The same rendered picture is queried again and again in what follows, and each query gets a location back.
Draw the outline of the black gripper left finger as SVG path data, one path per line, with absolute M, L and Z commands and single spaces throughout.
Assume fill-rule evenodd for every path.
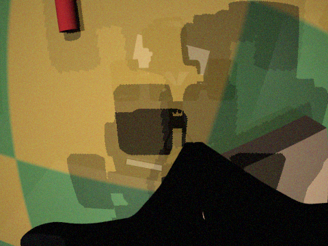
M 202 215 L 198 153 L 186 142 L 164 181 L 133 216 L 44 223 L 27 232 L 21 246 L 217 246 L 218 237 Z

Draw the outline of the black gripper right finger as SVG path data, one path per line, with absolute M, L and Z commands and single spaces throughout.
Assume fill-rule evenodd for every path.
M 217 246 L 328 246 L 328 202 L 301 203 L 195 142 L 202 213 Z

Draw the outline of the red bar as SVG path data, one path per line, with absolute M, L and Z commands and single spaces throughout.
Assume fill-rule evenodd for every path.
M 60 33 L 79 30 L 75 3 L 74 0 L 55 0 L 55 10 L 57 10 L 57 22 Z

